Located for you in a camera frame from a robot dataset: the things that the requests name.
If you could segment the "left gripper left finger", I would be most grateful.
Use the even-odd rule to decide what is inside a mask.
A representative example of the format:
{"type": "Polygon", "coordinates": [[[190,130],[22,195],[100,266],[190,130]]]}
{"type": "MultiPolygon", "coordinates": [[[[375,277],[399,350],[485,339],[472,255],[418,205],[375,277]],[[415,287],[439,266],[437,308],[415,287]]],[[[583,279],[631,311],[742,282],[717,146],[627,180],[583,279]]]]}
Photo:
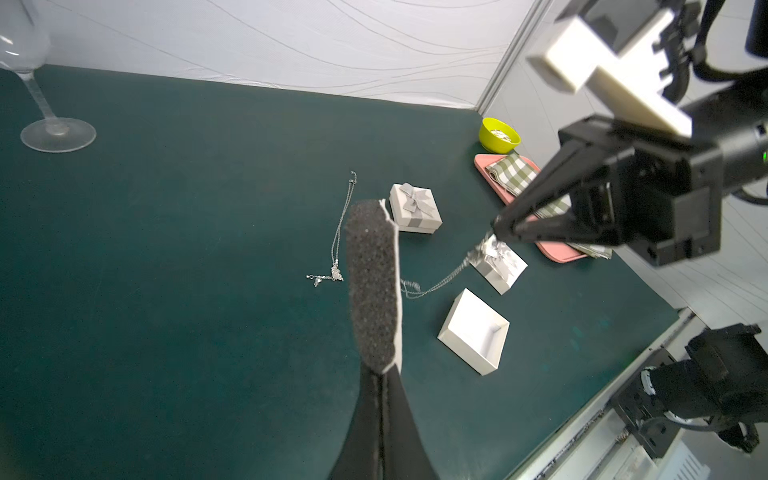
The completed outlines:
{"type": "Polygon", "coordinates": [[[329,479],[383,478],[383,377],[362,363],[359,379],[355,409],[329,479]]]}

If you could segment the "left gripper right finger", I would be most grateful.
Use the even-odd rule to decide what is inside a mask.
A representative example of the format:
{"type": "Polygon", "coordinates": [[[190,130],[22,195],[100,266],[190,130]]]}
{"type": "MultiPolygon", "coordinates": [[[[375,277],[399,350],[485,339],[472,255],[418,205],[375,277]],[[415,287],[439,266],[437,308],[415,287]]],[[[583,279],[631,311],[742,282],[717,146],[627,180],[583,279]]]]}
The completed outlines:
{"type": "Polygon", "coordinates": [[[381,459],[384,479],[438,479],[421,442],[399,370],[382,378],[381,459]]]}

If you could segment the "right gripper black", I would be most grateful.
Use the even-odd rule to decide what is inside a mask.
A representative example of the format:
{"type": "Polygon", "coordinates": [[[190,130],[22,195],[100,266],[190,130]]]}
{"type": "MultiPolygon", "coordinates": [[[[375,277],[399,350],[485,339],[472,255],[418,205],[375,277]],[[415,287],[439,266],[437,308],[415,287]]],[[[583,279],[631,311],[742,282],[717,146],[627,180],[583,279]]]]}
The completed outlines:
{"type": "Polygon", "coordinates": [[[655,267],[721,247],[723,160],[712,144],[593,115],[493,222],[507,243],[625,245],[655,267]],[[529,216],[568,195],[564,214],[529,216]]]}

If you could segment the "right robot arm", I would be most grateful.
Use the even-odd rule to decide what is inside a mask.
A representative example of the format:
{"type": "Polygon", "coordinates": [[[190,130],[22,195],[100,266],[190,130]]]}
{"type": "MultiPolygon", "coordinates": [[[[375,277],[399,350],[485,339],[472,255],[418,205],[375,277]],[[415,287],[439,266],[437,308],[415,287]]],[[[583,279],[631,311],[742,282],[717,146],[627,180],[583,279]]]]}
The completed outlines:
{"type": "Polygon", "coordinates": [[[573,1],[532,66],[610,109],[559,133],[560,149],[496,218],[506,242],[626,246],[655,267],[695,267],[724,301],[767,289],[767,72],[706,59],[721,3],[573,1]]]}

